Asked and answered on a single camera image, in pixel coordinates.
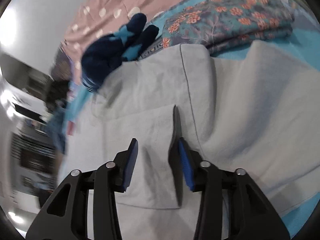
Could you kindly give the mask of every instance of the blue denim garment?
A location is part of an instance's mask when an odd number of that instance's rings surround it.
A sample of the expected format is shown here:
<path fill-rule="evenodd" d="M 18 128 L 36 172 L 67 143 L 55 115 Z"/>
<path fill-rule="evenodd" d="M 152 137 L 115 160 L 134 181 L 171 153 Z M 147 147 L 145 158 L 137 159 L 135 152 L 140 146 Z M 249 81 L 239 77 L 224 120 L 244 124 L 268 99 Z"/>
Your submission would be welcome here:
<path fill-rule="evenodd" d="M 64 154 L 66 136 L 62 131 L 62 124 L 66 110 L 58 106 L 47 123 L 44 132 L 52 139 L 53 145 Z"/>

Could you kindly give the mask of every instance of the floral fabric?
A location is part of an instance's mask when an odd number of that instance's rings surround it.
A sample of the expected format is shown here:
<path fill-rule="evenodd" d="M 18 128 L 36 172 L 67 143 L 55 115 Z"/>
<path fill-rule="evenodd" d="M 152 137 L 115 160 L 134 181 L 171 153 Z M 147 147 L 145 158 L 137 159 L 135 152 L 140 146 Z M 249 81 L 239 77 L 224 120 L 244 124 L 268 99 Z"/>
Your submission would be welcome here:
<path fill-rule="evenodd" d="M 280 0 L 206 0 L 167 19 L 163 47 L 203 44 L 215 53 L 257 39 L 290 36 L 293 20 Z"/>

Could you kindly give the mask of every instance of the blue bedsheet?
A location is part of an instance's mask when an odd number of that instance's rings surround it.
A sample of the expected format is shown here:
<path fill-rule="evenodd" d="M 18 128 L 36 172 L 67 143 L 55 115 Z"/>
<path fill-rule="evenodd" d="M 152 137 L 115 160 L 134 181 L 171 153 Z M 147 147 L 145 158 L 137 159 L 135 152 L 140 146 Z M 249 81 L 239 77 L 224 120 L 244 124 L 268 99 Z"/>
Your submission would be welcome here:
<path fill-rule="evenodd" d="M 182 11 L 187 6 L 193 6 L 201 1 L 204 0 L 185 0 L 154 18 L 151 22 L 159 27 L 159 36 L 162 34 L 164 23 L 168 17 Z M 284 4 L 289 3 L 289 0 L 282 1 Z M 292 35 L 288 38 L 274 39 L 268 42 L 275 44 L 284 51 L 299 58 L 301 61 L 307 62 L 315 69 L 320 70 L 320 25 L 312 15 L 308 14 L 308 12 L 299 5 L 294 9 L 294 15 L 295 22 L 292 26 Z M 242 60 L 245 58 L 249 47 L 249 45 L 240 46 L 213 56 Z M 307 221 L 319 199 L 320 193 L 282 217 L 291 237 L 293 237 Z"/>

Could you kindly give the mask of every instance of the blue gripper pad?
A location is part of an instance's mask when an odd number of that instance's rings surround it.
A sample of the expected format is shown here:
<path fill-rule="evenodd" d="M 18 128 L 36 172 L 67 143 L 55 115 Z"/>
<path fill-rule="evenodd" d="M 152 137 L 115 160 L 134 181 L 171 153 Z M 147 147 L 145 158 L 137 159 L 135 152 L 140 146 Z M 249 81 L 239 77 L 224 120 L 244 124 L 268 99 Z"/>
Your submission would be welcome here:
<path fill-rule="evenodd" d="M 132 139 L 130 146 L 128 148 L 128 151 L 129 151 L 129 159 L 124 168 L 124 180 L 122 184 L 124 191 L 126 191 L 127 187 L 129 187 L 130 185 L 133 169 L 136 164 L 136 160 L 138 156 L 138 141 L 136 139 Z"/>
<path fill-rule="evenodd" d="M 183 141 L 181 139 L 179 139 L 178 148 L 179 148 L 179 155 L 181 159 L 184 178 L 186 180 L 187 186 L 190 188 L 191 191 L 193 191 L 195 189 L 193 169 L 188 158 L 188 154 L 187 154 L 188 149 L 184 147 Z"/>

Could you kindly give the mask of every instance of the navy blue glove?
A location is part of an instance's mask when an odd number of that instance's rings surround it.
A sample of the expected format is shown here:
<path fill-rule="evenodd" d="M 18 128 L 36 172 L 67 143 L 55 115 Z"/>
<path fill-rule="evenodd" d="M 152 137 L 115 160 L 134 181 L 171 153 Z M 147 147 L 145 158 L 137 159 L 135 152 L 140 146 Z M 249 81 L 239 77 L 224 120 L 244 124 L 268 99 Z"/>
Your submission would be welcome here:
<path fill-rule="evenodd" d="M 146 22 L 143 13 L 135 14 L 117 32 L 101 37 L 87 48 L 81 65 L 83 85 L 89 91 L 96 92 L 122 62 L 137 59 L 155 41 L 159 28 L 150 25 L 143 31 Z"/>

